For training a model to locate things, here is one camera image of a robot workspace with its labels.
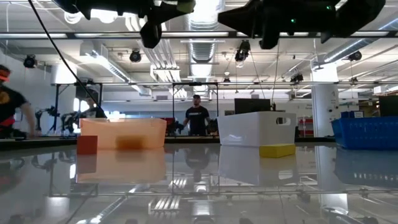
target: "reflective table surface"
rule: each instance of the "reflective table surface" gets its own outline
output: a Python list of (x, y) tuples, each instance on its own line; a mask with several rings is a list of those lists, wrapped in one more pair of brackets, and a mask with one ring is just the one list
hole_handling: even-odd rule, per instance
[(3, 223), (398, 223), (398, 152), (298, 144), (0, 154)]

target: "cable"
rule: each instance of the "cable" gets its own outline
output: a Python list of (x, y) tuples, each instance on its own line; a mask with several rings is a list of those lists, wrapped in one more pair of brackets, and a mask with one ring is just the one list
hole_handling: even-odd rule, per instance
[(262, 92), (262, 97), (264, 97), (264, 99), (265, 99), (265, 98), (266, 98), (266, 95), (264, 94), (264, 90), (262, 89), (260, 76), (259, 76), (259, 74), (258, 74), (258, 72), (257, 72), (256, 63), (254, 62), (253, 53), (252, 53), (251, 51), (250, 51), (250, 56), (251, 56), (251, 59), (253, 60), (254, 71), (256, 71), (257, 79), (259, 80), (260, 89), (261, 89), (261, 92)]
[(81, 82), (81, 80), (79, 79), (79, 77), (77, 77), (77, 75), (75, 74), (75, 72), (73, 72), (73, 70), (70, 68), (68, 62), (65, 60), (65, 58), (63, 57), (60, 49), (58, 49), (57, 45), (55, 44), (54, 40), (51, 38), (47, 28), (45, 28), (45, 25), (42, 21), (42, 19), (39, 16), (39, 13), (37, 12), (32, 0), (28, 0), (29, 4), (31, 6), (31, 8), (33, 9), (33, 12), (35, 13), (37, 20), (39, 21), (40, 25), (42, 26), (45, 34), (47, 35), (47, 37), (49, 38), (51, 44), (54, 46), (55, 50), (57, 51), (58, 55), (60, 56), (62, 62), (65, 64), (65, 66), (69, 69), (70, 73), (76, 78), (76, 81), (79, 83), (79, 85), (81, 87), (83, 87), (83, 89), (85, 90), (86, 94), (94, 101), (94, 103), (97, 105), (97, 108), (99, 108), (103, 113), (104, 110), (102, 109), (102, 107), (98, 104), (98, 102), (94, 99), (93, 95), (88, 91), (87, 87), (84, 86), (83, 82)]
[(274, 80), (274, 86), (272, 87), (271, 104), (274, 103), (274, 93), (275, 93), (276, 76), (278, 75), (279, 46), (280, 46), (280, 42), (279, 42), (279, 40), (278, 40), (278, 49), (277, 49), (277, 52), (276, 52), (275, 80)]

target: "man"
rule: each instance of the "man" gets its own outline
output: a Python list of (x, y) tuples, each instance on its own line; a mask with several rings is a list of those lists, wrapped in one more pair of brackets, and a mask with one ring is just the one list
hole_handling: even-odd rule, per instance
[(193, 106), (187, 110), (185, 113), (185, 121), (183, 123), (184, 127), (190, 123), (190, 135), (206, 135), (206, 124), (210, 122), (209, 111), (206, 108), (200, 106), (200, 96), (193, 96)]
[(88, 104), (88, 110), (81, 113), (81, 118), (106, 118), (104, 111), (95, 105), (91, 97), (86, 98), (86, 102)]
[(10, 74), (7, 67), (0, 65), (0, 136), (9, 137), (7, 133), (15, 122), (16, 108), (20, 108), (29, 124), (29, 137), (34, 137), (35, 116), (30, 104), (20, 93), (3, 85), (9, 81)]

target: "pipe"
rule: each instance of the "pipe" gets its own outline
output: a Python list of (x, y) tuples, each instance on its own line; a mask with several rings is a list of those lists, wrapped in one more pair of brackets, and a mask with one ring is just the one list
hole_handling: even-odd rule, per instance
[(163, 57), (162, 54), (160, 54), (160, 50), (159, 50), (159, 46), (156, 46), (152, 52), (155, 54), (155, 58), (156, 60), (160, 63), (160, 65), (162, 66), (162, 68), (166, 68), (166, 64), (163, 61)]
[(166, 49), (164, 44), (165, 44), (164, 41), (160, 41), (159, 47), (162, 49), (162, 52), (163, 52), (163, 55), (164, 55), (164, 59), (166, 59), (168, 67), (171, 67), (172, 66), (172, 61), (171, 61), (171, 58), (168, 57), (170, 54), (167, 52), (167, 49)]
[(175, 58), (174, 58), (174, 54), (173, 54), (173, 50), (172, 50), (172, 46), (170, 43), (170, 40), (164, 40), (167, 44), (166, 47), (169, 49), (170, 52), (170, 58), (172, 61), (172, 68), (177, 68), (177, 63), (175, 62)]
[[(197, 0), (194, 12), (185, 16), (185, 22), (189, 31), (213, 31), (218, 28), (218, 13), (224, 9), (225, 0)], [(191, 63), (211, 63), (214, 61), (216, 44), (191, 43), (189, 44)], [(212, 65), (191, 64), (192, 76), (198, 77), (197, 82), (207, 82), (211, 75)], [(194, 92), (204, 93), (207, 88), (193, 87)]]
[[(393, 13), (383, 26), (378, 28), (378, 30), (398, 30), (398, 11)], [(380, 38), (364, 38), (364, 39), (352, 39), (347, 41), (345, 44), (335, 48), (334, 50), (328, 52), (324, 57), (323, 61), (319, 62), (321, 65), (325, 63), (332, 63), (339, 59), (345, 58), (361, 48), (368, 46), (369, 44), (379, 40)]]

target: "ventilation duct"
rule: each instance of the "ventilation duct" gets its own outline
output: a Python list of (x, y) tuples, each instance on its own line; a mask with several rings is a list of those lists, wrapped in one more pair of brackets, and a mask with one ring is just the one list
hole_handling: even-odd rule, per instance
[[(378, 28), (378, 30), (398, 30), (398, 11), (392, 14), (392, 19), (391, 17), (387, 20), (388, 22), (385, 23), (382, 27)], [(359, 49), (379, 40), (379, 38), (364, 38), (364, 39), (351, 39), (347, 41), (345, 44), (337, 47), (336, 49), (332, 50), (331, 52), (328, 52), (324, 57), (323, 57), (323, 63), (332, 63), (335, 62), (339, 59), (345, 58), (355, 52), (357, 52)]]
[[(218, 28), (218, 13), (224, 9), (225, 0), (196, 0), (193, 13), (185, 16), (190, 31), (212, 31)], [(216, 44), (194, 42), (189, 44), (190, 72), (196, 82), (207, 82), (211, 75)], [(195, 86), (195, 94), (204, 95), (207, 86)]]
[[(104, 45), (95, 45), (91, 41), (84, 41), (80, 45), (80, 56), (90, 57), (93, 63), (106, 68), (123, 82), (136, 82), (127, 75), (126, 71), (108, 58), (108, 50)], [(132, 88), (137, 90), (142, 96), (152, 95), (152, 90), (150, 88), (144, 88), (143, 86), (137, 85), (132, 85)]]

